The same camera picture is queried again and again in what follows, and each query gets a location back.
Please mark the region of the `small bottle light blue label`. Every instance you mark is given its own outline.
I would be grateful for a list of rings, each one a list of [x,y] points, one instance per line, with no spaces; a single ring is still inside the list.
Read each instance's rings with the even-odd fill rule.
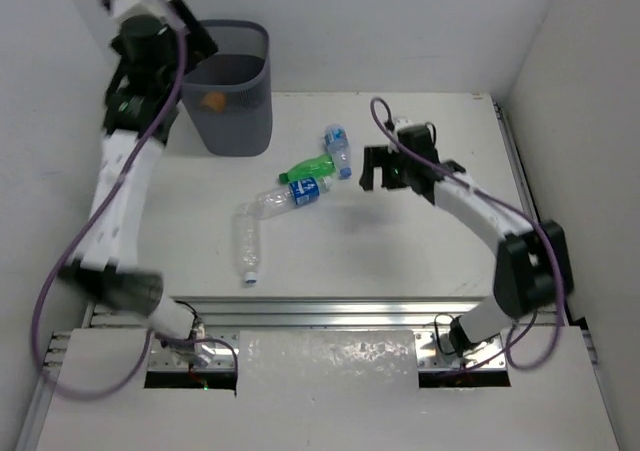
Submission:
[[[344,127],[339,124],[329,125],[324,132],[324,142],[339,178],[350,178],[352,175],[351,148]]]

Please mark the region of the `orange juice bottle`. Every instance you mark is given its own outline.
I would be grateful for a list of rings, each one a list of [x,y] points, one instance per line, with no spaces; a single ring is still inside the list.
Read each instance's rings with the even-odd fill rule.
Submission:
[[[224,93],[210,92],[205,94],[200,100],[199,105],[215,113],[222,113],[227,106],[227,98]]]

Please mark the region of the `clear bottle dark blue label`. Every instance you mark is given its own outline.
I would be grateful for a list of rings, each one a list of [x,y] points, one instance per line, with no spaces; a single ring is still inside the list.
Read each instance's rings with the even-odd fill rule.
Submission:
[[[266,220],[312,204],[331,190],[333,182],[332,177],[308,177],[260,193],[255,199],[256,217]]]

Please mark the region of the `clear crushed bottle white cap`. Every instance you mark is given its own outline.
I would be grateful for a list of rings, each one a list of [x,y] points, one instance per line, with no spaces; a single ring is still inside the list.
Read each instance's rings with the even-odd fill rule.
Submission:
[[[258,282],[261,264],[260,221],[255,203],[243,203],[232,218],[235,267],[245,286]]]

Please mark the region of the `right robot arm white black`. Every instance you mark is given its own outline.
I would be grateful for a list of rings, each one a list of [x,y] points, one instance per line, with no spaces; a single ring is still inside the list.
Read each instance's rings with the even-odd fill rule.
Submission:
[[[454,318],[437,344],[444,355],[462,357],[538,309],[563,303],[574,290],[563,228],[553,220],[531,222],[516,208],[478,187],[454,160],[442,161],[429,124],[397,127],[388,145],[367,146],[359,184],[374,187],[382,172],[387,190],[409,188],[455,217],[494,254],[491,294]]]

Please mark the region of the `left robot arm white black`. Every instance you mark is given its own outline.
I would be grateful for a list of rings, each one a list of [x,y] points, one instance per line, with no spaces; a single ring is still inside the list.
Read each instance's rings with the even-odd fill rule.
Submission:
[[[112,4],[111,10],[119,31],[110,46],[119,61],[104,97],[101,167],[91,207],[95,222],[58,277],[162,336],[188,340],[194,312],[165,293],[160,272],[138,266],[147,191],[178,115],[179,98],[171,90],[181,54],[162,13],[142,5]]]

